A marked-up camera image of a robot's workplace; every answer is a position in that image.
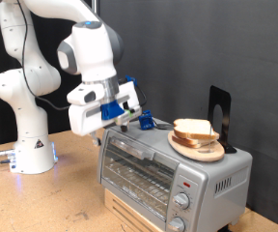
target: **black background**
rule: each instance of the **black background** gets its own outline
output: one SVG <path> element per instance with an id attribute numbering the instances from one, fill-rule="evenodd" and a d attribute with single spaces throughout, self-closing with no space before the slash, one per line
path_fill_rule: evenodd
<path id="1" fill-rule="evenodd" d="M 210 85 L 231 93 L 229 141 L 254 158 L 247 202 L 278 223 L 278 0 L 101 0 L 100 16 L 125 42 L 119 77 L 138 78 L 154 117 L 207 118 Z M 33 19 L 44 57 L 60 69 L 56 48 L 73 23 Z M 18 67 L 0 32 L 0 73 Z M 45 97 L 64 106 L 81 79 L 59 71 L 60 89 Z M 39 105 L 50 133 L 70 129 L 67 111 Z M 0 100 L 0 143 L 15 140 L 14 113 Z"/>

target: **table surface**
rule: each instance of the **table surface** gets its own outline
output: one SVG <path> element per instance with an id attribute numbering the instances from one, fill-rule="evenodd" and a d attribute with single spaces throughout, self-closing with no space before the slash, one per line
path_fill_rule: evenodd
<path id="1" fill-rule="evenodd" d="M 103 130 L 97 132 L 102 137 Z M 99 148 L 90 136 L 50 134 L 59 161 L 39 175 L 13 174 L 0 164 L 0 231 L 132 231 L 104 207 L 97 182 Z M 0 145 L 12 149 L 13 143 Z M 233 232 L 278 232 L 278 225 L 249 209 Z"/>

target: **wooden plate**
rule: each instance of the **wooden plate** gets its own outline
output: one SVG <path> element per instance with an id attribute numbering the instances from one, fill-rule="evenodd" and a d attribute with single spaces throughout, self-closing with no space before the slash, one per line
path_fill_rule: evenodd
<path id="1" fill-rule="evenodd" d="M 174 131 L 170 131 L 168 133 L 168 141 L 170 145 L 181 155 L 184 155 L 188 158 L 199 160 L 199 161 L 218 161 L 223 159 L 225 155 L 225 151 L 223 146 L 217 142 L 214 141 L 210 144 L 210 149 L 212 150 L 211 153 L 209 153 L 209 145 L 203 146 L 201 148 L 189 148 L 185 147 L 183 145 L 180 145 L 179 143 L 176 143 L 172 140 L 172 135 L 174 135 Z"/>

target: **toaster oven window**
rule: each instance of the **toaster oven window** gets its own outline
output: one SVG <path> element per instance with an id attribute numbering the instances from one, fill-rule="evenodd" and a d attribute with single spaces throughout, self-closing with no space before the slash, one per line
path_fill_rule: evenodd
<path id="1" fill-rule="evenodd" d="M 156 161 L 138 159 L 108 142 L 102 178 L 165 221 L 175 170 Z"/>

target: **toaster oven handle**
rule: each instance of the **toaster oven handle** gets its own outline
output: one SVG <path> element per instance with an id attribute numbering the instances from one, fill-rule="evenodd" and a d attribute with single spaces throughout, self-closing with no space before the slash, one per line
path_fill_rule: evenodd
<path id="1" fill-rule="evenodd" d="M 135 156 L 136 158 L 143 160 L 153 160 L 154 153 L 149 151 L 148 149 L 145 149 L 143 147 L 140 147 L 139 145 L 135 144 L 134 142 L 127 140 L 127 139 L 118 139 L 116 137 L 111 137 L 110 143 L 121 150 Z"/>

